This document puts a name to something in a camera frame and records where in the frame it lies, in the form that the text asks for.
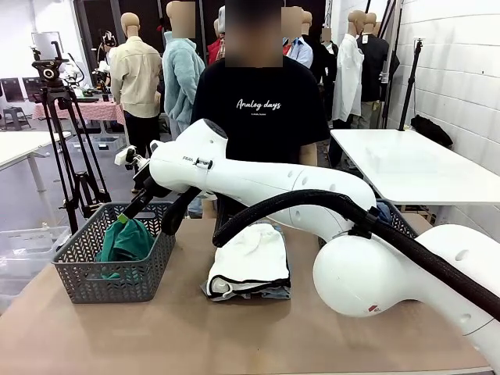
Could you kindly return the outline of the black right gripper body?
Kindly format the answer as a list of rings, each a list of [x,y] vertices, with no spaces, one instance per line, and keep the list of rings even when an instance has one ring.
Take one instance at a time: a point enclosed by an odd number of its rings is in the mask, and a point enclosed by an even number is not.
[[[139,193],[146,194],[153,198],[165,198],[170,194],[171,190],[160,186],[152,178],[149,163],[146,163],[134,176],[134,182],[139,184]]]

